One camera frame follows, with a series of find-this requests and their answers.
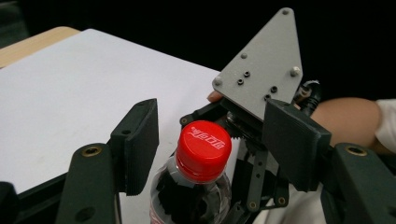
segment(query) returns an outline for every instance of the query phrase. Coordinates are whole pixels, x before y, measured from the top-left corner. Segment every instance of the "dark liquid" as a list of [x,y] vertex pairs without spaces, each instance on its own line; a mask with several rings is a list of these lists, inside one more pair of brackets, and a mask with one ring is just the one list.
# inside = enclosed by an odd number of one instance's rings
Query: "dark liquid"
[[194,184],[184,179],[179,172],[164,170],[157,180],[153,181],[151,195],[158,193],[158,200],[152,203],[157,216],[165,223],[168,218],[174,223],[217,223],[221,196],[219,189],[227,188],[224,178],[210,184]]

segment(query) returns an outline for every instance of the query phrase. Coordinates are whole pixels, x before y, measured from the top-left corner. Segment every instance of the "black background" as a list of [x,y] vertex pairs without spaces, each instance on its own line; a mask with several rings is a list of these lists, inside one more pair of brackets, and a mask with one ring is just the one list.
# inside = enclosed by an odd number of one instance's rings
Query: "black background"
[[386,1],[194,2],[20,0],[31,35],[97,29],[221,71],[282,7],[294,10],[304,80],[322,100],[396,98],[395,22]]

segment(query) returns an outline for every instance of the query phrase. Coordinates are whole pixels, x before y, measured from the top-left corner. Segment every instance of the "white sleeve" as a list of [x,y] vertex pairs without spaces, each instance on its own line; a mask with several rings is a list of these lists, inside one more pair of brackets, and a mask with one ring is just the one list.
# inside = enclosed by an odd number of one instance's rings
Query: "white sleeve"
[[390,151],[396,153],[396,99],[377,100],[382,120],[375,136]]

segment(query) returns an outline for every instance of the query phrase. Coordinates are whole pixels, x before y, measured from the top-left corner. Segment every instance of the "white clothing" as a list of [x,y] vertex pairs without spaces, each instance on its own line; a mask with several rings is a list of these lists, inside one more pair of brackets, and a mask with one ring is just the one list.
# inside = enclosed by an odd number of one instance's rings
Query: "white clothing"
[[[375,136],[382,145],[396,153],[396,99],[376,102],[381,109],[382,121]],[[305,193],[290,185],[289,205],[260,212],[253,224],[325,224],[320,202],[321,187]]]

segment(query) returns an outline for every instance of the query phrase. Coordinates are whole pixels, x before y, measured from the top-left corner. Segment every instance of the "cola bottle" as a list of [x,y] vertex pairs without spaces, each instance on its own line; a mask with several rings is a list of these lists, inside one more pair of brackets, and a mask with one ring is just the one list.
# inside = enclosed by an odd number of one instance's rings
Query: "cola bottle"
[[225,173],[231,149],[230,135],[217,123],[186,125],[174,154],[153,177],[150,223],[221,223],[231,203]]

